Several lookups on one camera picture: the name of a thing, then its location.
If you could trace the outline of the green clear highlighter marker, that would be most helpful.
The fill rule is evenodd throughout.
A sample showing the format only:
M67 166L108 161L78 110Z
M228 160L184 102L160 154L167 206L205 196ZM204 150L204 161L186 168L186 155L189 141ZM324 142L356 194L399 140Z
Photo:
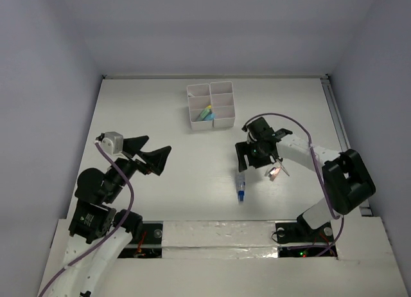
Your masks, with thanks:
M209 114L211 114L211 109L210 109L209 107L206 107L205 109L203 109L203 110L200 112L200 114L199 114L199 116L197 117L196 121L197 121L197 122L201 122L201 121L205 120L205 118L206 118Z

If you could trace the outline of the light blue marker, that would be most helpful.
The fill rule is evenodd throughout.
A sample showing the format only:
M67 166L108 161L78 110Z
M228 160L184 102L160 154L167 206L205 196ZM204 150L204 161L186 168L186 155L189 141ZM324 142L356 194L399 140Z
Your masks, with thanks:
M208 114L205 118L204 121L211 121L214 120L214 113Z

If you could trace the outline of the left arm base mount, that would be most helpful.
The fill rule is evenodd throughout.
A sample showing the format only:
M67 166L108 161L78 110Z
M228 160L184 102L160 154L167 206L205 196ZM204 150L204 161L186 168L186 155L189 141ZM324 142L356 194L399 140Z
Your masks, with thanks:
M163 222L143 222L139 239L132 240L119 258L162 258Z

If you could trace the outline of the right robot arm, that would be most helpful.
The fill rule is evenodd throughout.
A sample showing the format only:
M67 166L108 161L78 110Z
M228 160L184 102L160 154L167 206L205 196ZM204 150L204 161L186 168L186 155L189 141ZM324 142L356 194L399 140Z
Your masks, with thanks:
M333 219L339 219L359 207L376 193L376 186L361 155L353 150L334 151L316 147L312 138L301 139L291 130L274 130L265 115L247 121L242 128L246 141L235 144L238 172L268 167L267 177L293 161L316 173L323 198L300 214L294 222L277 225L280 244L311 242Z

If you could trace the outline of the clear glue bottle blue cap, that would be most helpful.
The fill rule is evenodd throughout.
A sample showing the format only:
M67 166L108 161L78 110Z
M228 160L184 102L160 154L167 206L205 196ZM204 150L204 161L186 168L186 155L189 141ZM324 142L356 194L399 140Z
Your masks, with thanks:
M236 192L238 196L238 201L242 203L245 198L245 188L246 188L246 180L245 180L245 173L238 172L236 175Z

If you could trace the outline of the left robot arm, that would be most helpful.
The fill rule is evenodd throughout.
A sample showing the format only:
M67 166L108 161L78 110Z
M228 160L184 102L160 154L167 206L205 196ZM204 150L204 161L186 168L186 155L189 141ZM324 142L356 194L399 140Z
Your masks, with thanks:
M130 180L136 172L160 176L171 152L170 146L144 152L148 140L118 132L94 140L110 166L104 172L88 168L78 176L62 266L39 296L98 296L125 246L144 239L143 218L132 211L136 195Z

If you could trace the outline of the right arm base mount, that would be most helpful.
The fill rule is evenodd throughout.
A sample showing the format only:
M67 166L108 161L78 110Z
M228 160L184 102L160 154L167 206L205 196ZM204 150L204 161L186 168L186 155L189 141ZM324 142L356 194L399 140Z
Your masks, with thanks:
M271 234L277 244L279 258L337 257L331 223L327 222L315 230L305 230L298 222L277 222Z

